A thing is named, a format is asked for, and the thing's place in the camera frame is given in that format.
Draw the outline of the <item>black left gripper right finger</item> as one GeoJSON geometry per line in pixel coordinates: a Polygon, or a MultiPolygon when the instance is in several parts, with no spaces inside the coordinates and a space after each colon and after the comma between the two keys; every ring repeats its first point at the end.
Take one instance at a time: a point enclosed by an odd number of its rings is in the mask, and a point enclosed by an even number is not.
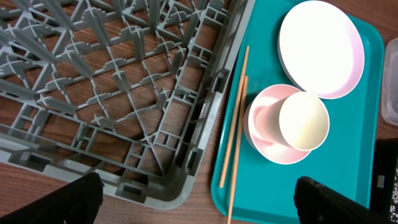
{"type": "Polygon", "coordinates": [[[386,222],[384,217],[307,176],[297,180],[294,204],[301,224],[386,222]]]}

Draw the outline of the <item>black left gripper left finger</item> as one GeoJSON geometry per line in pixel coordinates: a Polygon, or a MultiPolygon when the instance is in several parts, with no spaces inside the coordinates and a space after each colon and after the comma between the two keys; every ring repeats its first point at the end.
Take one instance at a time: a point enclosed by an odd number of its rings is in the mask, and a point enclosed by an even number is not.
{"type": "Polygon", "coordinates": [[[103,183],[96,172],[1,217],[1,223],[93,223],[103,203],[103,183]]]}

